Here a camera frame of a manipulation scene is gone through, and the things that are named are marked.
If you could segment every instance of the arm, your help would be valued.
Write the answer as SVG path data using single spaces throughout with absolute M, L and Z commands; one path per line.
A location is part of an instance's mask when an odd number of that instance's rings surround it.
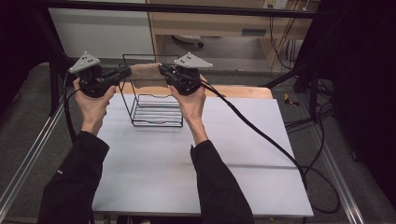
M 201 87 L 189 96 L 179 95 L 172 86 L 170 89 L 180 104 L 181 113 L 189 124 L 196 145 L 191 148 L 191 159 L 197 173 L 203 223 L 253 224 L 248 201 L 205 132 L 202 123 L 205 89 Z
M 73 82 L 79 89 L 78 79 Z M 102 127 L 106 107 L 114 95 L 111 87 L 100 98 L 76 92 L 83 123 L 81 133 L 63 163 L 44 188 L 38 224 L 88 223 L 92 201 L 102 176 L 108 145 L 96 137 Z

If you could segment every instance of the hand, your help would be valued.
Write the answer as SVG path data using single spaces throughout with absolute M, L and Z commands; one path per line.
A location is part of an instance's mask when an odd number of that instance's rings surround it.
M 206 79 L 201 75 L 201 80 L 206 81 Z M 192 136 L 194 137 L 195 144 L 207 140 L 207 135 L 205 132 L 205 126 L 202 123 L 202 115 L 204 112 L 205 104 L 205 88 L 200 87 L 195 93 L 191 95 L 180 95 L 177 89 L 173 86 L 169 86 L 171 94 L 177 99 L 180 105 L 180 111 L 184 119 L 189 124 Z
M 74 89 L 79 90 L 79 78 L 73 81 Z M 103 124 L 103 118 L 106 114 L 106 107 L 110 99 L 114 96 L 115 86 L 110 87 L 104 96 L 91 98 L 82 91 L 76 92 L 76 102 L 82 114 L 83 122 L 81 130 L 97 135 Z

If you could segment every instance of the person's left hand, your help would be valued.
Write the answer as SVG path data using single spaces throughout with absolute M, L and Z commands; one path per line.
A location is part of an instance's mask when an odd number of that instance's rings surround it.
M 74 89 L 79 90 L 79 78 L 73 81 Z M 110 99 L 114 96 L 115 86 L 110 87 L 104 96 L 91 98 L 82 91 L 76 92 L 76 102 L 81 111 L 83 122 L 81 130 L 97 135 L 103 124 L 103 118 L 106 114 L 106 107 Z

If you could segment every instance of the black backdrop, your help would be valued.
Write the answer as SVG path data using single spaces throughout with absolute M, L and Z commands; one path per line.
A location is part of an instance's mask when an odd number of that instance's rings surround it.
M 396 208 L 396 5 L 321 0 L 319 8 L 343 18 L 313 21 L 297 61 L 337 24 L 309 64 L 333 81 L 332 101 L 348 142 Z M 300 82 L 306 85 L 307 77 L 300 75 Z

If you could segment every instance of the gray floor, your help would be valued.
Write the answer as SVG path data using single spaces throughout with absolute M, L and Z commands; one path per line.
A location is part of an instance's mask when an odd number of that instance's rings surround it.
M 196 45 L 181 43 L 171 37 L 165 39 L 163 53 L 183 55 L 191 53 L 213 63 L 215 68 L 203 71 L 212 84 L 236 84 L 257 86 L 284 74 L 287 69 L 279 66 L 269 69 L 261 53 L 258 41 L 251 38 L 205 37 L 205 46 L 200 49 Z M 21 99 L 12 105 L 0 118 L 0 192 L 4 192 L 9 181 L 17 172 L 25 155 L 39 135 L 50 111 L 50 84 L 47 66 L 38 66 L 21 88 Z M 272 89 L 274 98 L 278 100 L 284 121 L 306 118 L 301 106 L 284 104 L 284 94 L 290 95 L 293 101 L 306 97 L 294 94 L 292 85 L 295 79 L 282 83 Z M 72 107 L 76 127 L 80 123 L 76 108 Z M 396 213 L 388 200 L 377 186 L 370 172 L 363 163 L 351 159 L 351 151 L 347 140 L 340 130 L 337 119 L 328 117 L 324 121 L 325 141 L 334 155 L 347 185 L 359 207 L 366 223 L 396 223 Z M 295 157 L 300 164 L 308 164 L 318 150 L 317 140 L 312 129 L 303 129 L 289 135 Z M 70 140 L 61 117 L 52 132 L 47 144 L 43 147 L 31 173 L 21 187 L 7 213 L 7 218 L 35 218 L 38 212 L 41 190 L 56 170 L 70 147 Z M 315 168 L 326 176 L 327 168 L 319 158 Z M 308 186 L 312 194 L 310 201 L 322 209 L 332 209 L 335 205 L 334 193 L 324 181 L 316 175 L 308 176 Z M 308 223 L 349 223 L 343 207 L 335 214 L 322 214 L 317 211 Z M 274 219 L 257 220 L 257 223 L 301 223 L 300 219 L 276 217 Z

